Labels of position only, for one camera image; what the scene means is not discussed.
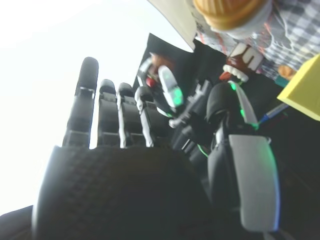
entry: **white wall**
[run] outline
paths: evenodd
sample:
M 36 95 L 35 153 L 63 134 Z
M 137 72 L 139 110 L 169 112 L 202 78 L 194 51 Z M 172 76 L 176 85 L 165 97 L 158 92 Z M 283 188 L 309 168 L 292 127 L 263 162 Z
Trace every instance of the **white wall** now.
M 0 35 L 2 215 L 34 203 L 83 59 L 98 60 L 99 82 L 132 84 L 148 32 L 119 0 L 11 0 L 0 2 Z

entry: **green cable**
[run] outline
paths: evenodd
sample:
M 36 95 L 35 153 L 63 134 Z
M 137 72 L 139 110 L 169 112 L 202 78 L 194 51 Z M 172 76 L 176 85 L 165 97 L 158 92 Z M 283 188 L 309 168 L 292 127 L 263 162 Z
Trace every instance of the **green cable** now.
M 200 150 L 200 152 L 203 153 L 203 155 L 205 155 L 206 157 L 208 157 L 208 154 L 205 153 L 205 151 L 202 149 L 202 147 L 198 144 L 198 148 Z

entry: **checkered cloth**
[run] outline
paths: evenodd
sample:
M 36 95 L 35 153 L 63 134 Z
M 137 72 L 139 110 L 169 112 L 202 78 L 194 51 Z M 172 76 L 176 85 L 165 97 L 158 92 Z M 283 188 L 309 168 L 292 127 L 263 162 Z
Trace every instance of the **checkered cloth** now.
M 211 31 L 193 0 L 186 0 L 197 24 L 197 39 L 226 55 L 237 44 L 227 34 Z M 273 10 L 260 32 L 241 42 L 251 45 L 266 58 L 261 73 L 275 80 L 279 65 L 296 71 L 320 53 L 320 0 L 274 0 Z

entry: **blue pen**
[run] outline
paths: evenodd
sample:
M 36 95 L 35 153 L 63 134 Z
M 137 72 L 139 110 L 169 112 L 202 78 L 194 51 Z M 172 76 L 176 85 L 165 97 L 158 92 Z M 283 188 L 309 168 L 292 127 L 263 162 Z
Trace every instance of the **blue pen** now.
M 272 119 L 274 116 L 281 113 L 287 107 L 289 107 L 287 104 L 281 103 L 279 106 L 276 106 L 274 109 L 272 109 L 271 111 L 268 111 L 265 115 L 263 115 L 263 117 L 261 118 L 259 123 L 262 124 L 262 123 L 268 121 L 269 119 Z

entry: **yellow box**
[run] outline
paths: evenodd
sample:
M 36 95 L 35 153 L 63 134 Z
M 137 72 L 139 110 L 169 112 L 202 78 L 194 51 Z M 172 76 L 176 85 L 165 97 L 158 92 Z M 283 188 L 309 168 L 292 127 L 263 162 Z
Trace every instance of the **yellow box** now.
M 320 121 L 320 54 L 301 66 L 277 98 Z

